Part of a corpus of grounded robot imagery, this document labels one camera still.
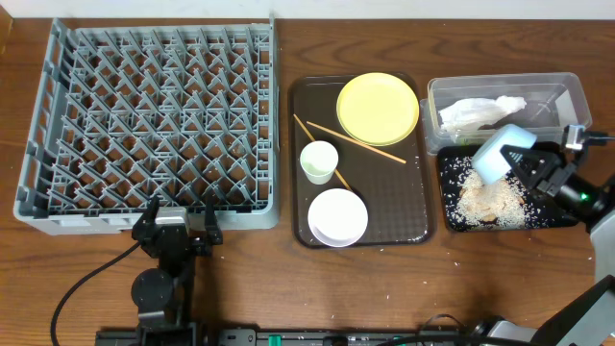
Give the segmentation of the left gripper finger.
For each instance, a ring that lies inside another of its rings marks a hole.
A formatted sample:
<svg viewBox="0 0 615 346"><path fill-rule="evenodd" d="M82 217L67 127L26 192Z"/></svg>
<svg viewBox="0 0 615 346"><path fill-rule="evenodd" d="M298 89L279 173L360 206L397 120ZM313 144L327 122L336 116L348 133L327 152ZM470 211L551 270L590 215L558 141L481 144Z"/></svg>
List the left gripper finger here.
<svg viewBox="0 0 615 346"><path fill-rule="evenodd" d="M206 198L206 211L204 219L205 230L209 240L221 240L222 231L219 228L214 210L214 198Z"/></svg>
<svg viewBox="0 0 615 346"><path fill-rule="evenodd" d="M154 196L148 202L145 212L141 215L141 223L149 226L156 223L156 217L160 208L160 199Z"/></svg>

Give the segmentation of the light blue bowl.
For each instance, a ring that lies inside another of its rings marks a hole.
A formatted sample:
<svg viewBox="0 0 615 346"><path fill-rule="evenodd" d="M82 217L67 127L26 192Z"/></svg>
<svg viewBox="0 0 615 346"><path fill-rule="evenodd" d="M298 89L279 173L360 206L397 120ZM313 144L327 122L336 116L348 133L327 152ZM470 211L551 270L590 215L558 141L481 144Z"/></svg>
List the light blue bowl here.
<svg viewBox="0 0 615 346"><path fill-rule="evenodd" d="M501 150L505 145L529 149L537 135L519 126L507 124L485 141L472 157L472 167L485 185L493 185L511 169Z"/></svg>

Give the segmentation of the rice food waste pile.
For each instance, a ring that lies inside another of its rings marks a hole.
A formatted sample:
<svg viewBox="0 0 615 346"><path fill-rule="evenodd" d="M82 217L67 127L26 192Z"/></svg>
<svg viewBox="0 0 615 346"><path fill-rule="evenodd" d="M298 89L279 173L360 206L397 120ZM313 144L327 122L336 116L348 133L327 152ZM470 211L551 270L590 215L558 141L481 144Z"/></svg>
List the rice food waste pile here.
<svg viewBox="0 0 615 346"><path fill-rule="evenodd" d="M446 219L459 232L530 228L543 211L512 173L485 185L470 157L445 158L440 178Z"/></svg>

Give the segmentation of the white napkin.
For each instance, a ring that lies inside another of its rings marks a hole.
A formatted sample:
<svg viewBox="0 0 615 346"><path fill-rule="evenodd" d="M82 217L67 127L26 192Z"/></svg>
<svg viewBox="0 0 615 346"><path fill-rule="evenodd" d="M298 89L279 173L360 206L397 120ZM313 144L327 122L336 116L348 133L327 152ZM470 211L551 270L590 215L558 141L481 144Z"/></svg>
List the white napkin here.
<svg viewBox="0 0 615 346"><path fill-rule="evenodd" d="M441 129L447 133L476 131L493 125L508 115L523 110L527 105L523 97L499 96L497 99L461 99L438 112Z"/></svg>

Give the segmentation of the white pink bowl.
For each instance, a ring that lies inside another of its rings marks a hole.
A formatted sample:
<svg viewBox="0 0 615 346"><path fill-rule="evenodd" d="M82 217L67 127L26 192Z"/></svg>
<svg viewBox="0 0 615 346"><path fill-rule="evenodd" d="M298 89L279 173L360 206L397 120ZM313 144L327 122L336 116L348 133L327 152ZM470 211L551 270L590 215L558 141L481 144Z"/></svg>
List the white pink bowl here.
<svg viewBox="0 0 615 346"><path fill-rule="evenodd" d="M332 188L318 194L307 211L311 233L329 247L355 244L367 230L368 210L361 198L343 188Z"/></svg>

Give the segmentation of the white paper cup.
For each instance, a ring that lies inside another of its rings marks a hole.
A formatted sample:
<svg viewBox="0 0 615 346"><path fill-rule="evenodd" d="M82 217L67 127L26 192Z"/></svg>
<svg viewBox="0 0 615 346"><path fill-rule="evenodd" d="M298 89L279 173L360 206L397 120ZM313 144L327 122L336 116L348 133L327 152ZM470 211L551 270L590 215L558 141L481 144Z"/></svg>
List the white paper cup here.
<svg viewBox="0 0 615 346"><path fill-rule="evenodd" d="M304 147L300 165L307 179L315 185L324 185L337 168L339 156L335 147L327 141L316 140Z"/></svg>

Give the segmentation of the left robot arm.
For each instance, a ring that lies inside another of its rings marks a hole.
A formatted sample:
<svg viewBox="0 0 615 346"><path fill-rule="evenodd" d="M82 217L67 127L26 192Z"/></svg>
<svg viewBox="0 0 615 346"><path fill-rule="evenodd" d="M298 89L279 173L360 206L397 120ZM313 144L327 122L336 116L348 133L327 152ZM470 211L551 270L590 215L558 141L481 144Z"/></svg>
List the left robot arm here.
<svg viewBox="0 0 615 346"><path fill-rule="evenodd" d="M208 343L207 327L191 317L195 262L209 257L223 236L215 216L211 196L206 198L204 230L191 235L187 210L162 212L160 201L153 198L132 228L137 246L158 266L141 272L131 287L137 307L137 346Z"/></svg>

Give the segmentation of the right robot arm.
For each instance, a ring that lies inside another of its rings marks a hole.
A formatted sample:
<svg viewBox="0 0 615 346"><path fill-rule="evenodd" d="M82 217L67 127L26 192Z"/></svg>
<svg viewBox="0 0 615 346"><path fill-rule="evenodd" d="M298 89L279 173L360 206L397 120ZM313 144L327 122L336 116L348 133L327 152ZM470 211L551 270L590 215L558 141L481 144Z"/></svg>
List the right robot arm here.
<svg viewBox="0 0 615 346"><path fill-rule="evenodd" d="M483 144L475 154L486 165L479 173L502 167L523 186L551 198L586 226L594 248L596 282L541 327L530 329L506 320L496 322L482 338L485 345L600 345L614 333L614 181L589 184L577 170L586 159L583 144L571 147L572 161L555 153L510 144Z"/></svg>

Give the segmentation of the black waste tray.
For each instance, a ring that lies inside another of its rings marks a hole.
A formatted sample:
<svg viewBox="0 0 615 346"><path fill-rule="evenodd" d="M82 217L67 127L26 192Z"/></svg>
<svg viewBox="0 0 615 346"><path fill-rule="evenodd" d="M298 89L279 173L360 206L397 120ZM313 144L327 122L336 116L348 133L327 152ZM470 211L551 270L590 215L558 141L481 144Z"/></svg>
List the black waste tray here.
<svg viewBox="0 0 615 346"><path fill-rule="evenodd" d="M513 173L485 185L472 167L477 145L445 147L437 154L439 188L447 228L486 232L567 228L577 220L555 203L530 193Z"/></svg>

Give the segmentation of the clear plastic bin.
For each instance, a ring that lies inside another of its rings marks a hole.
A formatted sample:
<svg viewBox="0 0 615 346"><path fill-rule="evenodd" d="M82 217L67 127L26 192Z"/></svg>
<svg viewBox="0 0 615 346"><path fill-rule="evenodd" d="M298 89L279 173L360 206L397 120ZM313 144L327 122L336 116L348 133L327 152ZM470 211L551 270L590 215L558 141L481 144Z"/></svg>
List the clear plastic bin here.
<svg viewBox="0 0 615 346"><path fill-rule="evenodd" d="M440 112L464 99L521 97L523 109L475 130L447 131ZM570 72L477 75L435 78L420 101L427 152L435 156L450 146L482 144L507 124L537 135L539 142L559 142L568 125L592 125L591 113L577 75Z"/></svg>

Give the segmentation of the grey dish rack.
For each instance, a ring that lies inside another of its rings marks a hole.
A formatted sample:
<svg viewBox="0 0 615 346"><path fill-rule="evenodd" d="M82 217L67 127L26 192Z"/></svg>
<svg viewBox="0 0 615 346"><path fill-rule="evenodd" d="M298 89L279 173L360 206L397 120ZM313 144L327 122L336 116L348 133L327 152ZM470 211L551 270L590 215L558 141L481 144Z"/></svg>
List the grey dish rack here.
<svg viewBox="0 0 615 346"><path fill-rule="evenodd" d="M274 21L71 29L54 20L13 205L49 235L117 234L154 196L223 230L280 218Z"/></svg>

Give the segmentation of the short wooden chopstick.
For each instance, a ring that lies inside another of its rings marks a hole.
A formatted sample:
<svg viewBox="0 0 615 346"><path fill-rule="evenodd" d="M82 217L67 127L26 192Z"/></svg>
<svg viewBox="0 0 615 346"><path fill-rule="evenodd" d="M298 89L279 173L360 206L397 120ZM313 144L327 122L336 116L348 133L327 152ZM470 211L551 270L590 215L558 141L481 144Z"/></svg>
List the short wooden chopstick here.
<svg viewBox="0 0 615 346"><path fill-rule="evenodd" d="M303 122L301 121L301 119L299 118L299 116L295 113L293 113L293 117L295 119L295 121L299 124L299 126L301 127L301 129L304 131L304 133L307 135L307 137L310 139L311 142L316 141L316 139L314 138L314 136L311 134L311 132L307 129L307 127L303 124ZM347 183L347 181L344 179L344 177L340 174L340 172L335 168L334 169L334 174L336 175L336 177L338 178L338 180L340 181L340 183L342 183L346 189L353 191L352 188L350 187L350 185Z"/></svg>

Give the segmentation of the dark brown serving tray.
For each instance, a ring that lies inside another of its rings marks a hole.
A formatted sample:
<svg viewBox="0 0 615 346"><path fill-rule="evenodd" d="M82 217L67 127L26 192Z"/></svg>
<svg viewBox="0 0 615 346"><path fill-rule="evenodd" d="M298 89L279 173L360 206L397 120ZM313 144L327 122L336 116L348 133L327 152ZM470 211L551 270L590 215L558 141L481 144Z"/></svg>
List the dark brown serving tray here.
<svg viewBox="0 0 615 346"><path fill-rule="evenodd" d="M338 171L366 205L368 226L363 237L355 243L356 247L420 244L435 230L431 180L421 127L416 126L402 141L382 148L406 160L406 164L401 164L307 124L310 121L341 133L343 129L335 112L336 99L351 80L350 75L303 77L289 88L293 233L302 245L325 249L327 246L308 227L308 208L321 192L345 187L336 177L324 185L314 185L308 180L300 165L300 153L310 139L295 121L295 113L315 139L325 140L336 148Z"/></svg>

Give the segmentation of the long wooden chopstick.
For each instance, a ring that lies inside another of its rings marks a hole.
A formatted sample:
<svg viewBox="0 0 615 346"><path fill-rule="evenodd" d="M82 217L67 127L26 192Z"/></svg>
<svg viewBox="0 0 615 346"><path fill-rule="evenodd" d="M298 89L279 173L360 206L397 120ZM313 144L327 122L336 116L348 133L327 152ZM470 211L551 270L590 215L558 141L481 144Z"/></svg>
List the long wooden chopstick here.
<svg viewBox="0 0 615 346"><path fill-rule="evenodd" d="M396 161L396 162L401 163L401 164L406 164L406 160L404 160L404 159L401 159L401 158L396 157L396 156L394 156L394 155L392 155L392 154L386 153L386 152L384 152L383 150L380 150L380 149L377 149L377 148L375 148L375 147L372 147L372 146L370 146L370 145L368 145L368 144L365 144L365 143L363 143L363 142L360 142L360 141L358 141L358 140L356 140L356 139L353 139L353 138L351 138L351 137L349 137L349 136L342 135L342 134L340 134L340 133L338 133L338 132L336 132L336 131L333 131L333 130L328 129L328 128L326 128L326 127L323 127L323 126L321 126L321 125L318 125L318 124L312 123L312 122L310 122L310 121L307 121L307 124L308 124L309 126L313 127L313 128L316 128L316 129L321 130L321 131L323 131L323 132L325 132L325 133L327 133L327 134L330 134L330 135L333 135L333 136L339 137L339 138L341 138L341 139L344 139L344 140L346 140L346 141L348 141L348 142L353 143L354 145L360 146L360 147L362 147L362 148L364 148L364 149L366 149L366 150L369 150L369 151L371 151L371 152L374 152L374 153L376 153L376 154L378 154L378 155L380 155L380 156L386 157L386 158L388 158L388 159L391 159L391 160Z"/></svg>

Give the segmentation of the yellow plate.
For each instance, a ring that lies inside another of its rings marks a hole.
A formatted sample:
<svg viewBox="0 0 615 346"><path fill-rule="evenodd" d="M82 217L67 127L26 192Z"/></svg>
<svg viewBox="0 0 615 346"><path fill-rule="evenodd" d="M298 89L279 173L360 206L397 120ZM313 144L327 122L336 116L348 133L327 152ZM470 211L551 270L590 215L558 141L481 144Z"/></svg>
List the yellow plate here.
<svg viewBox="0 0 615 346"><path fill-rule="evenodd" d="M337 96L336 115L350 137L372 146L388 146L413 132L419 103L401 78L371 72L345 84Z"/></svg>

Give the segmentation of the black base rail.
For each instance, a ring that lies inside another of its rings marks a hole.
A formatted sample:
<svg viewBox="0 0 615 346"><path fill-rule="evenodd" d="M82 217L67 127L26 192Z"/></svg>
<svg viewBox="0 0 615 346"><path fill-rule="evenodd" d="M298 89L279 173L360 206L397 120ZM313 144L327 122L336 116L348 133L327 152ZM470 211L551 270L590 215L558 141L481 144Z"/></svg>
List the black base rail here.
<svg viewBox="0 0 615 346"><path fill-rule="evenodd" d="M249 329L222 330L216 338L206 339L197 345L217 346L321 346L321 345L349 345L368 346L379 345L403 337L416 336L417 333L343 333L343 332L259 332ZM458 331L421 331L419 336L459 336ZM96 346L124 346L138 345L135 332L103 331L97 332L94 345Z"/></svg>

